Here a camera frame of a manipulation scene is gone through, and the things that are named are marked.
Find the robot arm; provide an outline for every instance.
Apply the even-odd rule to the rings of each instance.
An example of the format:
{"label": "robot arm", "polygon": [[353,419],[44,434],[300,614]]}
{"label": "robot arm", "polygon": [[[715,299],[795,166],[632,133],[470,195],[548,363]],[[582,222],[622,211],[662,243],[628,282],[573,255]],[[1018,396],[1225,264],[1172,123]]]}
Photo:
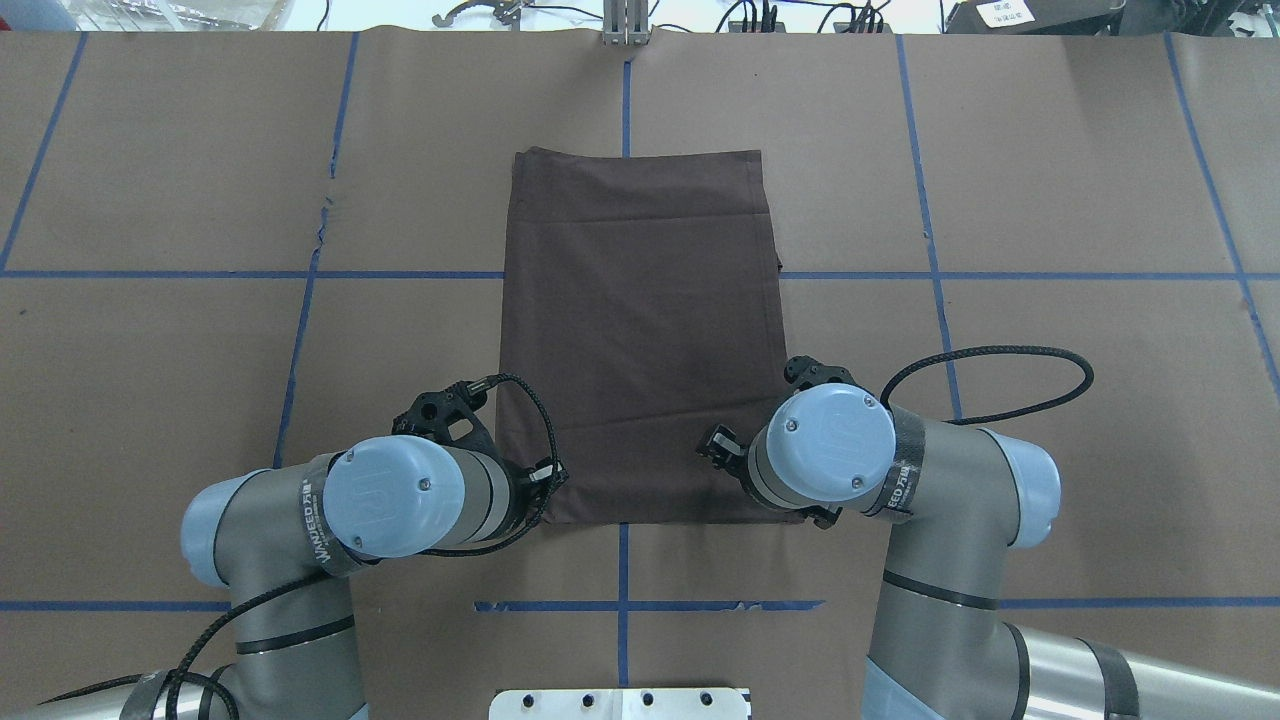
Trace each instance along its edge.
{"label": "robot arm", "polygon": [[1010,547],[1043,541],[1061,484],[1044,450],[883,406],[847,370],[792,359],[786,398],[748,447],[719,425],[700,454],[819,527],[895,523],[867,661],[864,720],[1280,717],[1280,692],[1001,623]]}
{"label": "robot arm", "polygon": [[[502,382],[497,378],[419,396],[396,420],[401,434],[225,480],[191,502],[183,555],[197,579],[228,588],[233,605],[306,583],[233,623],[238,661],[216,679],[241,717],[367,717],[347,578],[385,559],[447,553],[507,536],[504,546],[532,527],[530,509],[536,516],[563,473],[550,464],[520,469],[498,455],[474,415],[485,391]],[[449,428],[461,419],[472,429],[453,438]],[[159,673],[20,717],[164,717],[166,693],[165,673]],[[227,714],[210,693],[184,684],[178,717]]]}

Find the white mounting plate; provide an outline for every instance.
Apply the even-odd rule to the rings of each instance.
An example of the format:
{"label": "white mounting plate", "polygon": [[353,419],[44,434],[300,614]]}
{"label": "white mounting plate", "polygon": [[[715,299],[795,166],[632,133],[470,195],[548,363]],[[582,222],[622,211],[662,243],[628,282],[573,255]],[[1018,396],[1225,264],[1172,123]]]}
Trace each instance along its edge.
{"label": "white mounting plate", "polygon": [[[645,705],[646,700],[650,701],[649,705]],[[710,705],[705,703],[707,700],[710,700]],[[557,720],[750,720],[751,691],[744,688],[503,691],[489,705],[489,720],[534,720],[535,717],[554,717]]]}

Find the metal clamp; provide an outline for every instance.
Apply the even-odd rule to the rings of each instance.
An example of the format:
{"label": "metal clamp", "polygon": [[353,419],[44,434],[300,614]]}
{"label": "metal clamp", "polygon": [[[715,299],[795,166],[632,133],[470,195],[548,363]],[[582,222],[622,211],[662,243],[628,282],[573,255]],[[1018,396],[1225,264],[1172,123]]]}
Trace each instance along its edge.
{"label": "metal clamp", "polygon": [[604,0],[604,44],[648,45],[649,0]]}

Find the folded cloth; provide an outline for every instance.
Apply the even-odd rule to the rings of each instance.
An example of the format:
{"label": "folded cloth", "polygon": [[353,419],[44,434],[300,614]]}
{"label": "folded cloth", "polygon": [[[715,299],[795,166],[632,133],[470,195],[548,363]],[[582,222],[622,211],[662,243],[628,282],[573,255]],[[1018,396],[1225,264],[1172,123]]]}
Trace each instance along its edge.
{"label": "folded cloth", "polygon": [[[750,439],[787,391],[780,269],[759,151],[516,155],[500,366],[543,397],[571,475],[548,521],[797,520],[695,455],[716,423]],[[497,430],[547,456],[518,393]]]}

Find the wire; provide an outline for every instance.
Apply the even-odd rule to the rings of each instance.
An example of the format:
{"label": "wire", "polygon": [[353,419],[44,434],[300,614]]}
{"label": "wire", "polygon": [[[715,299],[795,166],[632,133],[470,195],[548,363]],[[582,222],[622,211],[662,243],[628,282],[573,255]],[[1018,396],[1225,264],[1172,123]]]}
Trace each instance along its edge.
{"label": "wire", "polygon": [[525,395],[529,396],[529,400],[534,402],[534,407],[538,409],[538,414],[541,416],[543,427],[547,429],[547,445],[550,450],[550,456],[552,456],[550,459],[552,475],[547,479],[545,484],[543,486],[536,498],[534,500],[532,515],[530,515],[525,520],[525,525],[518,530],[516,530],[515,534],[508,536],[500,542],[497,542],[494,544],[486,544],[483,547],[468,547],[462,550],[424,550],[422,552],[419,552],[419,555],[430,555],[435,557],[476,557],[511,546],[513,542],[525,537],[525,534],[527,534],[529,530],[536,528],[538,524],[543,521],[543,512],[547,511],[547,505],[550,502],[552,495],[554,495],[556,491],[558,491],[561,486],[564,484],[564,480],[568,479],[568,473],[564,471],[564,465],[561,462],[559,446],[556,443],[556,427],[552,425],[550,415],[547,414],[547,406],[543,405],[541,398],[538,397],[538,393],[534,392],[534,388],[529,387],[529,383],[526,383],[518,375],[513,375],[511,373],[498,373],[495,375],[489,375],[485,378],[485,380],[490,383],[490,387],[497,387],[502,383],[516,383],[517,386],[520,386],[520,389],[525,391]]}
{"label": "wire", "polygon": [[[74,700],[78,697],[100,693],[102,691],[110,691],[124,685],[133,685],[137,684],[142,678],[143,675],[125,675],[123,678],[115,678],[113,680],[102,680],[101,683],[93,683],[92,685],[83,687],[78,691],[72,691],[69,693],[63,693],[58,697],[51,697],[45,702],[41,702],[40,705],[61,702],[64,700]],[[172,679],[173,679],[173,671],[170,670],[169,678],[166,678],[165,682],[168,683]],[[201,675],[200,673],[187,673],[186,675],[183,675],[183,680],[187,683],[200,685],[207,689],[209,692],[214,693],[215,696],[218,696],[218,700],[223,701],[223,705],[227,706],[227,717],[229,717],[229,720],[239,720],[239,706],[236,705],[236,698],[232,697],[230,691],[228,691],[225,685],[223,685],[218,680],[214,680],[212,678]]]}
{"label": "wire", "polygon": [[532,3],[525,3],[522,6],[532,10],[572,10],[575,13],[581,13],[589,18],[595,18],[598,20],[604,19],[603,15],[596,15],[590,10],[584,10],[582,8],[575,8],[572,5],[534,5]]}
{"label": "wire", "polygon": [[244,602],[237,605],[236,607],[232,607],[227,612],[223,612],[207,628],[205,628],[205,632],[201,633],[198,638],[196,638],[196,642],[191,644],[191,650],[187,651],[187,655],[183,656],[182,661],[178,662],[178,666],[172,671],[172,676],[174,678],[174,680],[169,683],[169,693],[165,696],[165,707],[164,707],[165,720],[178,720],[178,693],[182,692],[182,684],[184,682],[188,682],[188,670],[191,670],[191,665],[196,661],[196,656],[200,655],[200,651],[205,650],[205,646],[209,644],[209,641],[211,641],[215,634],[218,634],[218,630],[221,630],[224,626],[227,626],[228,623],[248,612],[250,610],[253,610],[259,605],[270,602],[280,597],[282,594],[288,594],[296,589],[302,589],[307,585],[314,585],[326,579],[329,579],[329,575],[326,573],[316,573],[315,575],[308,575],[306,578],[293,580],[292,583],[284,583],[278,588],[269,589],[260,596],[246,600]]}
{"label": "wire", "polygon": [[831,9],[827,10],[827,14],[822,17],[822,22],[818,23],[818,29],[815,32],[822,32],[822,28],[827,27],[827,20],[831,19],[831,14],[841,8],[849,9],[849,24],[850,26],[854,24],[854,20],[856,19],[858,8],[854,8],[851,3],[836,3],[831,5]]}
{"label": "wire", "polygon": [[724,10],[724,14],[721,15],[721,22],[716,24],[714,32],[724,29],[724,23],[728,22],[728,17],[739,8],[739,5],[742,5],[742,32],[746,32],[746,5],[750,5],[751,10],[755,12],[754,0],[737,0],[730,5],[728,10]]}
{"label": "wire", "polygon": [[69,693],[63,693],[58,697],[51,697],[40,705],[49,705],[50,702],[61,702],[64,700],[74,700],[77,697],[84,697],[87,694],[100,693],[102,691],[109,691],[111,688],[119,688],[122,685],[132,685],[142,679],[142,675],[125,675],[123,678],[115,678],[114,680],[102,680],[101,683],[93,683],[92,685],[86,685],[78,691],[72,691]]}
{"label": "wire", "polygon": [[1010,410],[1007,413],[996,413],[995,415],[956,418],[955,420],[947,420],[952,425],[995,423],[997,420],[1009,420],[1010,418],[1020,418],[1023,415],[1030,415],[1032,413],[1039,413],[1041,410],[1057,407],[1059,405],[1066,405],[1068,402],[1084,395],[1084,391],[1089,389],[1089,386],[1093,384],[1093,365],[1089,365],[1088,360],[1075,352],[1071,352],[1070,350],[1062,350],[1061,347],[1043,347],[1038,345],[980,345],[978,347],[965,347],[963,350],[952,350],[951,352],[931,355],[923,360],[911,363],[906,368],[902,368],[896,375],[893,375],[892,379],[888,380],[884,389],[881,391],[881,402],[888,405],[888,396],[893,392],[893,388],[896,388],[902,380],[916,370],[922,370],[929,365],[937,365],[938,363],[950,363],[952,360],[978,357],[982,355],[1039,355],[1044,357],[1061,357],[1075,363],[1075,365],[1084,372],[1084,379],[1080,380],[1080,384],[1075,386],[1075,389],[1065,395],[1060,395],[1053,400],[1046,400],[1044,402],[1037,402],[1036,405],[1028,405],[1027,407],[1019,407],[1018,410]]}

